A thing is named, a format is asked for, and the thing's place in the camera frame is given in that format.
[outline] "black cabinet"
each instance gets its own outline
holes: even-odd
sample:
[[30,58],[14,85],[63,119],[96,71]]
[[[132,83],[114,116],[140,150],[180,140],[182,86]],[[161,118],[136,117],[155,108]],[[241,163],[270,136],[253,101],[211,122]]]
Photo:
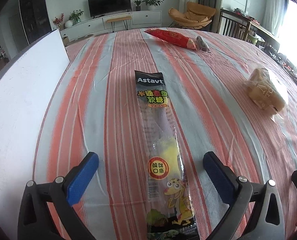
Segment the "black cabinet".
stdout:
[[45,0],[19,0],[19,7],[29,44],[52,31]]

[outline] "red package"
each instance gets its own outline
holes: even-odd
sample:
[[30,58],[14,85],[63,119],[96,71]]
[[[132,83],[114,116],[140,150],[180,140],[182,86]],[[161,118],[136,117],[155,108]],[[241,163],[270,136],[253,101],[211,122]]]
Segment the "red package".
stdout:
[[180,46],[182,48],[197,50],[194,41],[191,38],[188,38],[180,33],[159,30],[159,29],[157,29],[157,30],[149,29],[149,30],[146,30],[145,32],[148,34],[151,34],[163,41],[167,41],[171,44]]

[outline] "window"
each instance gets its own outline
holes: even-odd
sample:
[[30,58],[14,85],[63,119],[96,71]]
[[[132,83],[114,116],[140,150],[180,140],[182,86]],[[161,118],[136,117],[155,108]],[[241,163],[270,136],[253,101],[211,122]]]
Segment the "window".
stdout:
[[297,66],[297,4],[289,0],[282,26],[279,28],[278,38],[280,49],[278,52],[287,56]]

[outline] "white tv cabinet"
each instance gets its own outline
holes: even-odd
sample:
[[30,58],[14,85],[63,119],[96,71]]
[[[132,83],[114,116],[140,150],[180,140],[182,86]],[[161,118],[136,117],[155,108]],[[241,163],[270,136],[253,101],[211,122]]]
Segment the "white tv cabinet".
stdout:
[[[108,19],[131,16],[131,20],[127,20],[129,29],[148,28],[148,27],[161,27],[162,26],[162,12],[161,11],[135,11],[111,14],[96,19],[87,20],[77,23],[72,27],[66,28],[61,31],[62,37],[74,40],[89,34],[103,34],[111,33],[112,25],[106,23]],[[125,30],[123,21],[115,22],[114,31]]]

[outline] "tv stand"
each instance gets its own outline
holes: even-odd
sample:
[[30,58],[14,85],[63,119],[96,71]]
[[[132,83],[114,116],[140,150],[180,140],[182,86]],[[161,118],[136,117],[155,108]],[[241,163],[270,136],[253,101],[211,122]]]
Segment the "tv stand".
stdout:
[[66,28],[61,31],[61,36],[68,37],[70,41],[76,40],[90,34],[100,35],[111,33],[112,19],[125,18],[123,21],[115,22],[114,31],[124,31],[125,29],[139,29],[149,27],[162,27],[162,12],[161,11],[134,11],[134,12],[119,12],[110,15],[95,16],[89,19]]

